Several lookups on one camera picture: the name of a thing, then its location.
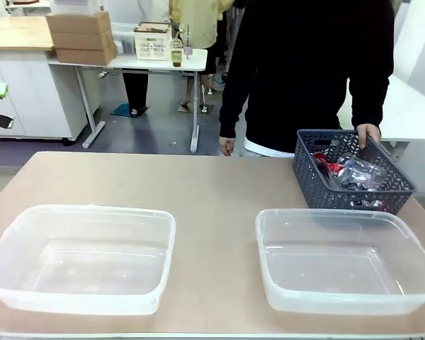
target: table surface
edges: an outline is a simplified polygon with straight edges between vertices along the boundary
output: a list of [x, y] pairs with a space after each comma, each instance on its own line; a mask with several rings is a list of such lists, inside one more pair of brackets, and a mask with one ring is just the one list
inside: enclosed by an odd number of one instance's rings
[[[151, 317], [13, 310], [0, 302], [0, 334], [20, 336], [360, 337], [425, 335], [425, 306], [395, 317], [277, 313], [266, 300], [255, 217], [304, 208], [291, 160], [42, 152], [0, 193], [0, 236], [38, 204], [165, 210], [176, 219], [171, 271]], [[399, 216], [425, 248], [425, 212], [411, 199]]]
[[52, 37], [44, 16], [0, 18], [0, 50], [53, 50]]
[[88, 64], [73, 64], [67, 62], [59, 62], [57, 58], [49, 59], [49, 64], [53, 65], [70, 65], [80, 67], [103, 67], [111, 69], [148, 69], [160, 72], [201, 72], [206, 68], [206, 57], [208, 56], [207, 50], [193, 50], [193, 54], [187, 59], [183, 55], [183, 62], [181, 67], [174, 67], [171, 60], [168, 61], [155, 61], [155, 60], [138, 60], [134, 55], [119, 55], [112, 60], [107, 66], [88, 65]]
[[[343, 129], [353, 129], [351, 102], [348, 91], [339, 111]], [[387, 142], [425, 142], [425, 96], [396, 76], [391, 76], [380, 128], [382, 140]]]

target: cardboard box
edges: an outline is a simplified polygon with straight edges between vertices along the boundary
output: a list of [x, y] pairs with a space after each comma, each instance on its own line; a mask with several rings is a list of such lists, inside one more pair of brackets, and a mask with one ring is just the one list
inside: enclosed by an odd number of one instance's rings
[[54, 14], [46, 16], [51, 33], [101, 34], [111, 29], [108, 12], [100, 11], [94, 16]]
[[107, 66], [118, 55], [115, 44], [103, 51], [56, 49], [60, 62]]
[[69, 50], [105, 50], [113, 44], [111, 30], [101, 34], [57, 33], [52, 32], [52, 41], [55, 48]]

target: wooden table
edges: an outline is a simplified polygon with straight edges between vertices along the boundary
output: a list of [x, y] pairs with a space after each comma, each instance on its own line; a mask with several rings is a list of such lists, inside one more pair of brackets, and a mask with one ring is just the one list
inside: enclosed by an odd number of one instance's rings
[[[277, 313], [264, 294], [255, 217], [303, 208], [287, 159], [36, 154], [0, 194], [0, 236], [37, 204], [166, 210], [176, 218], [171, 272], [152, 317], [97, 317], [12, 310], [0, 302], [0, 334], [43, 337], [425, 336], [425, 306], [396, 317]], [[399, 216], [425, 248], [425, 211], [411, 199]]]
[[51, 51], [53, 48], [44, 16], [0, 18], [0, 50]]

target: white table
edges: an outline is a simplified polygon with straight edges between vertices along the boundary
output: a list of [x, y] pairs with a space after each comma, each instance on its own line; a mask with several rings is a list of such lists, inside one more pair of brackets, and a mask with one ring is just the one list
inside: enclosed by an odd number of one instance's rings
[[[352, 96], [347, 93], [346, 100], [339, 111], [343, 129], [353, 129], [351, 125]], [[390, 77], [390, 85], [384, 103], [384, 118], [380, 129], [382, 141], [395, 144], [392, 156], [400, 159], [410, 142], [425, 142], [425, 96], [398, 79]]]
[[91, 134], [83, 143], [84, 149], [87, 149], [90, 144], [96, 139], [102, 131], [106, 122], [101, 121], [98, 125], [94, 122], [93, 113], [91, 112], [88, 101], [86, 99], [84, 80], [81, 76], [81, 68], [97, 68], [104, 71], [118, 70], [121, 73], [145, 73], [145, 74], [181, 74], [193, 75], [195, 80], [194, 95], [193, 95], [193, 129], [191, 139], [191, 152], [197, 152], [198, 146], [198, 133], [200, 126], [198, 125], [198, 73], [206, 69], [206, 57], [208, 56], [207, 50], [194, 50], [193, 54], [186, 58], [183, 56], [181, 67], [174, 67], [171, 60], [169, 61], [151, 61], [151, 60], [138, 60], [135, 56], [120, 55], [112, 60], [107, 66], [87, 65], [87, 64], [72, 64], [59, 62], [56, 58], [49, 60], [49, 64], [53, 65], [67, 65], [76, 68], [77, 81], [79, 82], [82, 98], [84, 100], [85, 112], [88, 117], [89, 125], [91, 127]]

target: person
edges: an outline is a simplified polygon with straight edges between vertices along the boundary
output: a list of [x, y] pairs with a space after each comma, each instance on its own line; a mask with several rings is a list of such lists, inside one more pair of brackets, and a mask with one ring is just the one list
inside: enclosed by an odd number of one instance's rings
[[[169, 23], [169, 0], [137, 0], [135, 2], [138, 16], [135, 21], [138, 23], [149, 21], [155, 23]], [[147, 105], [148, 74], [123, 73], [127, 102], [129, 103], [130, 114], [141, 116], [149, 106]]]
[[[207, 87], [208, 75], [216, 73], [217, 21], [223, 19], [234, 0], [171, 0], [172, 18], [179, 23], [181, 38], [189, 26], [189, 45], [193, 48], [206, 49], [208, 58], [206, 69], [200, 73], [201, 83]], [[186, 100], [181, 104], [187, 108], [192, 99], [193, 77], [188, 78]]]
[[249, 97], [244, 153], [292, 157], [299, 129], [339, 129], [353, 96], [359, 146], [379, 140], [393, 72], [390, 0], [249, 0], [220, 110], [220, 148], [234, 150], [235, 125]]

